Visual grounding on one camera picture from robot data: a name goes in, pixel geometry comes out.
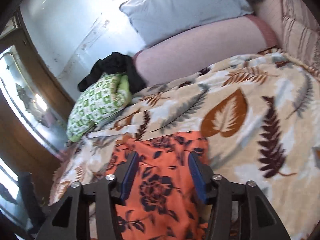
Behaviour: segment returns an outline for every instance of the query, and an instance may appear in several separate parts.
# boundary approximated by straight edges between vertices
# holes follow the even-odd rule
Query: orange floral cloth
[[[139,154],[139,168],[126,206],[116,205],[124,240],[204,239],[207,223],[197,212],[188,155],[207,163],[207,139],[200,132],[178,132],[140,142],[127,138],[116,145],[107,174]]]

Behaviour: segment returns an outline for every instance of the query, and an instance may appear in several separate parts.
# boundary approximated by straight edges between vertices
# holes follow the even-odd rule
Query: blanket
[[[306,238],[320,219],[320,72],[268,52],[235,56],[135,94],[115,122],[73,146],[54,176],[51,203],[75,180],[104,177],[125,133],[146,141],[199,131],[213,171],[232,182],[256,181],[291,238]],[[94,208],[91,214],[94,220]]]

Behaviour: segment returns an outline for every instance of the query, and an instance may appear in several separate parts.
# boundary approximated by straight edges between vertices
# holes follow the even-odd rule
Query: silver bolt
[[[257,185],[257,183],[256,183],[255,181],[253,181],[253,180],[249,180],[249,181],[247,182],[247,184],[248,184],[250,187],[255,187],[255,186]]]
[[[71,184],[71,187],[72,187],[72,188],[76,188],[76,187],[79,187],[80,185],[81,185],[81,182],[75,181],[75,182],[73,182],[73,183]]]
[[[106,176],[106,180],[114,180],[116,178],[116,176],[114,174],[108,174]]]
[[[222,180],[222,176],[219,175],[219,174],[214,174],[214,175],[212,176],[212,179],[214,179],[214,180]]]

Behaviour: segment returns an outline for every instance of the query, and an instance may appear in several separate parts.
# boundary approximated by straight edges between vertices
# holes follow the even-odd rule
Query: black cloth
[[[93,65],[90,74],[78,84],[78,90],[80,92],[85,91],[92,84],[96,83],[104,72],[107,74],[126,73],[129,80],[129,90],[132,94],[146,87],[145,81],[137,73],[132,58],[119,52],[113,52],[108,57],[99,59]]]

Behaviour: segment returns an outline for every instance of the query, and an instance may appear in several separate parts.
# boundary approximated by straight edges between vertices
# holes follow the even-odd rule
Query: striped cushion
[[[320,26],[302,0],[284,0],[283,49],[320,69]]]

